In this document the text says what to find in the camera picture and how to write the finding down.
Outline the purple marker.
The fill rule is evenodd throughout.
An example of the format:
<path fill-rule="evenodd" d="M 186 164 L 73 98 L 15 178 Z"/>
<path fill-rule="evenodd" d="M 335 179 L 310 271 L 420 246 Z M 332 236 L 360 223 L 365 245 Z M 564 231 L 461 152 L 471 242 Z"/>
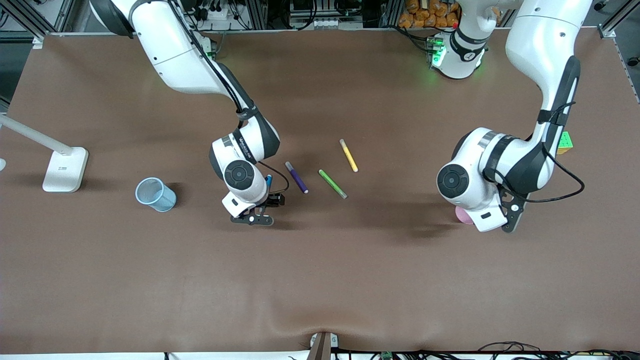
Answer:
<path fill-rule="evenodd" d="M 291 178 L 294 180 L 294 182 L 297 185 L 298 189 L 300 189 L 301 193 L 302 194 L 308 194 L 309 193 L 309 189 L 306 186 L 306 183 L 304 183 L 304 180 L 302 180 L 301 176 L 297 173 L 297 170 L 295 169 L 295 167 L 289 161 L 285 162 L 285 167 L 288 170 L 288 172 L 290 173 Z"/>

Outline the green marker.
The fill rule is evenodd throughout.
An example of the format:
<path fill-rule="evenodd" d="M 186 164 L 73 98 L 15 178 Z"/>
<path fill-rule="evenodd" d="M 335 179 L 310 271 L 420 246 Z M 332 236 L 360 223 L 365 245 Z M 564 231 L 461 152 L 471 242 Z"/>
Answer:
<path fill-rule="evenodd" d="M 348 195 L 345 191 L 336 183 L 333 178 L 326 173 L 326 171 L 322 169 L 318 169 L 318 175 L 323 178 L 323 180 L 342 198 L 347 199 Z"/>

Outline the yellow marker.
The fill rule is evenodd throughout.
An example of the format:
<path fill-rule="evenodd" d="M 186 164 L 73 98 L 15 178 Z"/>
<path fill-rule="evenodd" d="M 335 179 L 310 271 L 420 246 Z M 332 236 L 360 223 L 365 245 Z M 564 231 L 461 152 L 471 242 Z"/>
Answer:
<path fill-rule="evenodd" d="M 345 154 L 347 161 L 349 162 L 350 168 L 352 169 L 352 171 L 354 171 L 354 173 L 358 173 L 359 167 L 357 166 L 355 159 L 350 149 L 348 148 L 347 143 L 345 142 L 345 139 L 343 138 L 339 139 L 339 144 L 343 150 L 343 153 Z"/>

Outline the blue mesh cup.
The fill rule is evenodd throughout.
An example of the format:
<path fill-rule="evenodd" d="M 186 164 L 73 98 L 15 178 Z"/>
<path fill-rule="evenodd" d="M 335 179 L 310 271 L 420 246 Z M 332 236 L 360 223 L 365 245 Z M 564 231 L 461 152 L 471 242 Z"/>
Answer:
<path fill-rule="evenodd" d="M 138 203 L 151 207 L 157 212 L 168 212 L 178 200 L 175 192 L 157 177 L 147 177 L 135 187 Z"/>

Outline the white connector strip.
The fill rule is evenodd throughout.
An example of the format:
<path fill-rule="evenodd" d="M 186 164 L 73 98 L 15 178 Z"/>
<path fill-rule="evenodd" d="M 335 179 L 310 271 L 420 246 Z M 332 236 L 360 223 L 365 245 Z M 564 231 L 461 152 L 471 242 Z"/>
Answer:
<path fill-rule="evenodd" d="M 352 17 L 318 17 L 310 22 L 309 18 L 292 17 L 289 19 L 291 28 L 304 28 L 306 30 L 344 30 L 348 28 L 361 28 L 361 22 Z"/>

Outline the white power strip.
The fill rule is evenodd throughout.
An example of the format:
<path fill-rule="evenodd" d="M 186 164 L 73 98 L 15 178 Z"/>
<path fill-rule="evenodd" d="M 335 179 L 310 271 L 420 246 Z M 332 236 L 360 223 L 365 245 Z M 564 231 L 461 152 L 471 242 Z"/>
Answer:
<path fill-rule="evenodd" d="M 226 21 L 231 12 L 228 7 L 201 7 L 195 11 L 198 21 Z"/>

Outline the white desk stand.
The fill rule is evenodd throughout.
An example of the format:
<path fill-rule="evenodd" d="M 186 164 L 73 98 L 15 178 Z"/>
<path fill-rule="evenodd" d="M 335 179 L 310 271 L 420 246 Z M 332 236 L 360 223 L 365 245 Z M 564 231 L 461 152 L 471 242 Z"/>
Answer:
<path fill-rule="evenodd" d="M 73 193 L 82 184 L 89 151 L 82 146 L 68 146 L 38 130 L 0 113 L 0 125 L 52 150 L 42 189 L 48 193 Z"/>

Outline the orange snack bags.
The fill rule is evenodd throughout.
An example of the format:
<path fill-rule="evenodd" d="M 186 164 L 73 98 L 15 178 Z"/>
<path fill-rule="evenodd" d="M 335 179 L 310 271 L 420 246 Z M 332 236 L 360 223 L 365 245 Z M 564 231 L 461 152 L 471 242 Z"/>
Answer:
<path fill-rule="evenodd" d="M 455 0 L 403 0 L 400 28 L 457 28 L 462 9 Z"/>

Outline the aluminium frame profile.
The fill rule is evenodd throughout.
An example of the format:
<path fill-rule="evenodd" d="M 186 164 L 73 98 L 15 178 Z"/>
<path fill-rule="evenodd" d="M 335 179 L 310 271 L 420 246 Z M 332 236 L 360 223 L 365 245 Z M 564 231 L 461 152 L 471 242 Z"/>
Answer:
<path fill-rule="evenodd" d="M 244 0 L 252 30 L 267 30 L 268 0 Z"/>
<path fill-rule="evenodd" d="M 397 27 L 405 11 L 405 0 L 380 0 L 378 28 Z"/>
<path fill-rule="evenodd" d="M 611 13 L 603 23 L 599 23 L 598 32 L 600 38 L 615 38 L 617 36 L 615 29 L 638 7 L 640 7 L 640 0 L 624 0 L 617 10 Z"/>
<path fill-rule="evenodd" d="M 63 32 L 78 0 L 0 0 L 0 39 Z"/>

